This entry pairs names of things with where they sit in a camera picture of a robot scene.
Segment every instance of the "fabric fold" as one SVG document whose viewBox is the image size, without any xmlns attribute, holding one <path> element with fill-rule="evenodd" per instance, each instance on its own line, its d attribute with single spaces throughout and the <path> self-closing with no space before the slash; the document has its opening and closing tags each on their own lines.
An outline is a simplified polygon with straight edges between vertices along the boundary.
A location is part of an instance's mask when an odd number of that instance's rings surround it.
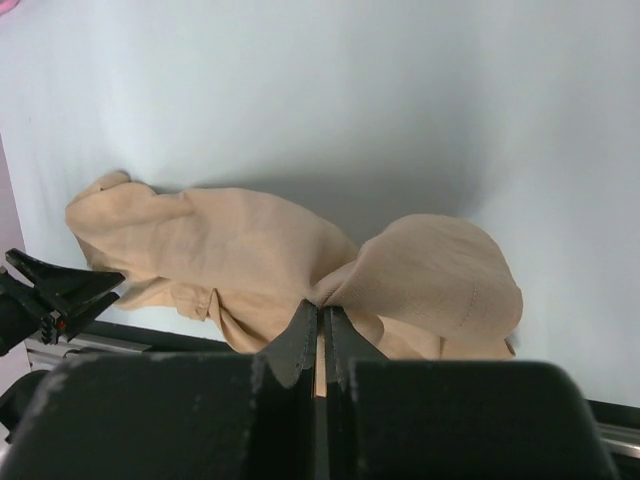
<svg viewBox="0 0 640 480">
<path fill-rule="evenodd" d="M 67 207 L 88 264 L 124 273 L 126 309 L 174 307 L 255 352 L 302 299 L 345 307 L 390 358 L 508 358 L 522 295 L 500 248 L 471 223 L 410 215 L 358 248 L 274 195 L 235 188 L 156 194 L 123 173 Z"/>
</svg>

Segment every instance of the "pink object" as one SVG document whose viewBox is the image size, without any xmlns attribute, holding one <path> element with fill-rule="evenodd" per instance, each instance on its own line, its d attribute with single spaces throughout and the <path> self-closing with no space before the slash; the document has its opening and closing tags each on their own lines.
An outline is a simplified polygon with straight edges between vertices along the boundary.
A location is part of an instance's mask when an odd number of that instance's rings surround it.
<svg viewBox="0 0 640 480">
<path fill-rule="evenodd" d="M 15 7 L 20 0 L 0 0 L 0 15 L 7 13 L 13 7 Z"/>
</svg>

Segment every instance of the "beige fabric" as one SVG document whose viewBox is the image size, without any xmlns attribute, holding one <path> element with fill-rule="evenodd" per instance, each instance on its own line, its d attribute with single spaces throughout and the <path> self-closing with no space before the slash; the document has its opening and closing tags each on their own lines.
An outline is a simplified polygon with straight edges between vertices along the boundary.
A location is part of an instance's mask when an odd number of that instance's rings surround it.
<svg viewBox="0 0 640 480">
<path fill-rule="evenodd" d="M 212 318 L 240 352 L 264 347 L 301 299 L 342 305 L 390 358 L 508 358 L 522 296 L 495 242 L 464 220 L 404 217 L 354 245 L 273 195 L 157 195 L 122 173 L 79 194 L 66 219 L 91 268 L 126 274 L 124 309 Z"/>
</svg>

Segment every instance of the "white surface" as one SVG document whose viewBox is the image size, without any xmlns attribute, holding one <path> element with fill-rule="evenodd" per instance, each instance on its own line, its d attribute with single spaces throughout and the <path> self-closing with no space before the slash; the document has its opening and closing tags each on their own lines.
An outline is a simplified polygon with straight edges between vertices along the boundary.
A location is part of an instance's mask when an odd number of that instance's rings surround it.
<svg viewBox="0 0 640 480">
<path fill-rule="evenodd" d="M 0 360 L 0 396 L 30 371 L 27 347 L 19 343 Z M 4 438 L 0 432 L 0 443 Z"/>
<path fill-rule="evenodd" d="M 64 206 L 114 169 L 267 190 L 357 240 L 466 216 L 525 293 L 520 357 L 640 406 L 639 23 L 636 0 L 24 0 L 0 128 L 27 250 L 82 266 Z"/>
</svg>

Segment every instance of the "white backdrop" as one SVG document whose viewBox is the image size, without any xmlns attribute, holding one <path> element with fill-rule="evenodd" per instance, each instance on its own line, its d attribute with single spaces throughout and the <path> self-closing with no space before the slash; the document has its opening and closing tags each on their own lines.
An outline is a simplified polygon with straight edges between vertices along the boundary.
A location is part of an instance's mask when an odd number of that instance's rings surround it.
<svg viewBox="0 0 640 480">
<path fill-rule="evenodd" d="M 0 132 L 27 250 L 83 266 L 64 207 L 114 169 L 276 193 L 359 241 L 464 216 L 524 291 L 520 358 L 640 406 L 638 25 L 636 0 L 23 0 Z"/>
</svg>

